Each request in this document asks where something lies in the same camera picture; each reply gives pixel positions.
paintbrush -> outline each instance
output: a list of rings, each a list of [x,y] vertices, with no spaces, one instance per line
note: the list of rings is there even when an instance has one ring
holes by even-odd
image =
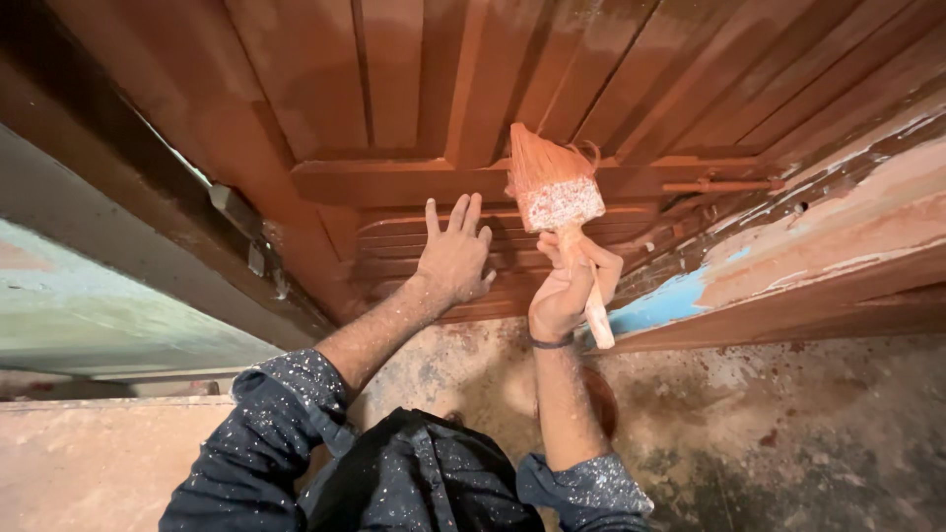
[[[552,231],[558,235],[565,267],[581,254],[578,242],[585,237],[582,224],[604,214],[604,201],[594,179],[597,162],[591,164],[574,147],[563,148],[530,133],[525,125],[510,127],[512,165],[506,192],[516,198],[526,231]],[[601,349],[614,346],[614,334],[592,264],[594,286],[585,304],[585,317]]]

wooden brush handle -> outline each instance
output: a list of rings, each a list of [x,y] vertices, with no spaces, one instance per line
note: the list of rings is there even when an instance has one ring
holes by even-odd
[[[558,235],[559,250],[562,252],[565,267],[571,270],[571,264],[581,253],[578,249],[578,241],[585,237],[582,226],[560,227],[555,230],[555,234]],[[611,324],[607,322],[607,310],[604,309],[601,287],[598,285],[598,267],[594,262],[591,263],[591,273],[594,275],[594,286],[591,287],[591,294],[585,303],[585,318],[588,320],[588,326],[591,328],[591,334],[594,335],[598,348],[609,349],[614,346],[614,333],[611,332]]]

black wristband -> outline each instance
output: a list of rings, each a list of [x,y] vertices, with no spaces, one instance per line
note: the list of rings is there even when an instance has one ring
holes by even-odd
[[[575,342],[575,333],[574,331],[570,332],[565,336],[565,338],[562,338],[558,342],[542,342],[541,340],[536,340],[533,338],[533,335],[530,332],[529,342],[533,345],[533,347],[537,347],[539,349],[561,349],[562,347],[568,347]]]

dark shirt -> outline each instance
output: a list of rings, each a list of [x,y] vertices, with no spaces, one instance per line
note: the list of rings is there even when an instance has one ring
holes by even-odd
[[[488,436],[400,408],[356,437],[339,374],[313,349],[247,369],[231,393],[160,530],[543,530],[535,505],[566,531],[649,530],[653,504],[616,454],[555,472],[529,454],[517,473]],[[334,458],[297,498],[322,444]]]

brown painted door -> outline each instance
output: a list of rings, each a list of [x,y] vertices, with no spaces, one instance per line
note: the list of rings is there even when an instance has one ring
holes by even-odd
[[[664,183],[811,163],[942,84],[946,53],[942,0],[48,3],[340,322],[414,271],[428,197],[474,191],[499,277],[447,320],[525,311],[549,265],[503,194],[513,121],[602,148],[587,232],[631,266],[736,203]]]

